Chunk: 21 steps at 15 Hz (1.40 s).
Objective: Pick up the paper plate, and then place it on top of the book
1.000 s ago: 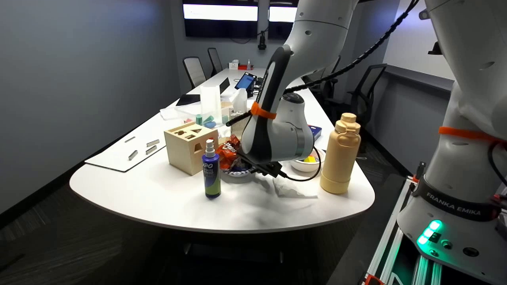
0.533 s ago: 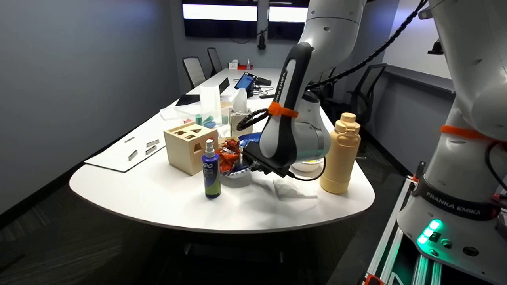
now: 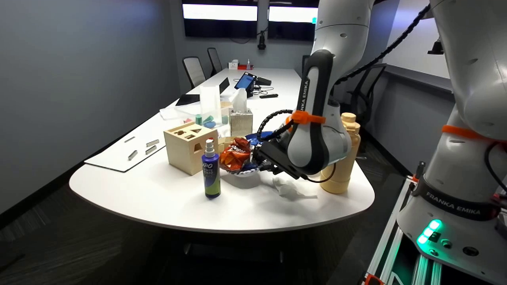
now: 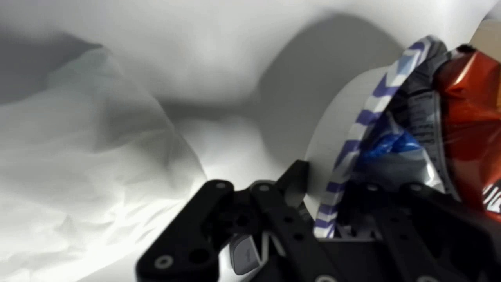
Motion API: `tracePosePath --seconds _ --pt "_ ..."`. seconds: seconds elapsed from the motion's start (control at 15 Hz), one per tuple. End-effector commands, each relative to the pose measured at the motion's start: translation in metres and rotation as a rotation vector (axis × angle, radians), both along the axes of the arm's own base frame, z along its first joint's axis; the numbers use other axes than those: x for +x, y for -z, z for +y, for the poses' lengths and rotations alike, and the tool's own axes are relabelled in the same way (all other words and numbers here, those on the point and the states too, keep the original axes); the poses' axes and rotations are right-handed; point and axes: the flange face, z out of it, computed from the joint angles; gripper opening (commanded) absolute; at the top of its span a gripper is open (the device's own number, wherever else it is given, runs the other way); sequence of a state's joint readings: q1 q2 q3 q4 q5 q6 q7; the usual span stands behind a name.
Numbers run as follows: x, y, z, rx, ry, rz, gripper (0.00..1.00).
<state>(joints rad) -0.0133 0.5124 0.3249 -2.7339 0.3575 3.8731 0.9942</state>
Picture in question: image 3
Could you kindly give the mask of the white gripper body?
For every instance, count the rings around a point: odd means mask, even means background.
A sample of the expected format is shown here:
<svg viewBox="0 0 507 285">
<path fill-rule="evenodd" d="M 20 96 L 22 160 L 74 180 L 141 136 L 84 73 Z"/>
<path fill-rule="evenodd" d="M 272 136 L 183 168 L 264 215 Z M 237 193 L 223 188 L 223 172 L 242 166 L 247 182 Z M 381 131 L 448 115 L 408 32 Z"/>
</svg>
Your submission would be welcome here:
<svg viewBox="0 0 507 285">
<path fill-rule="evenodd" d="M 304 172 L 291 165 L 288 157 L 274 142 L 263 142 L 255 147 L 253 160 L 259 171 L 270 171 L 272 174 L 286 172 L 293 179 L 304 176 Z"/>
</svg>

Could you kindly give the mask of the robot base stand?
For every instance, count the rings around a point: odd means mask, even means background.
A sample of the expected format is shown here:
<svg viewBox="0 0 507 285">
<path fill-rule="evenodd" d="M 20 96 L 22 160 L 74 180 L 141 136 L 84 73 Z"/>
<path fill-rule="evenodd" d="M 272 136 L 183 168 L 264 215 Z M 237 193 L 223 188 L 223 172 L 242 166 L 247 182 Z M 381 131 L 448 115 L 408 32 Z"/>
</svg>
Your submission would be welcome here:
<svg viewBox="0 0 507 285">
<path fill-rule="evenodd" d="M 421 169 L 407 176 L 361 285 L 507 285 L 505 210 L 489 222 L 424 212 L 399 223 Z"/>
</svg>

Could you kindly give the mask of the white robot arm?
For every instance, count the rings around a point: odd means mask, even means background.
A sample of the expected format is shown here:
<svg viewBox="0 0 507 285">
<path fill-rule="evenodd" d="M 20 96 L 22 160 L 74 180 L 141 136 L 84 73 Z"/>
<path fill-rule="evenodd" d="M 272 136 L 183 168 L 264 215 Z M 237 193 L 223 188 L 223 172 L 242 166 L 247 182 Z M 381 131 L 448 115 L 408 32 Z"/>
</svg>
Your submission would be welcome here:
<svg viewBox="0 0 507 285">
<path fill-rule="evenodd" d="M 291 119 L 259 153 L 291 177 L 316 174 L 350 152 L 334 85 L 358 74 L 375 0 L 320 0 L 315 39 Z M 507 285 L 507 241 L 495 191 L 507 174 L 507 0 L 429 0 L 454 96 L 440 139 L 397 215 L 430 260 Z"/>
</svg>

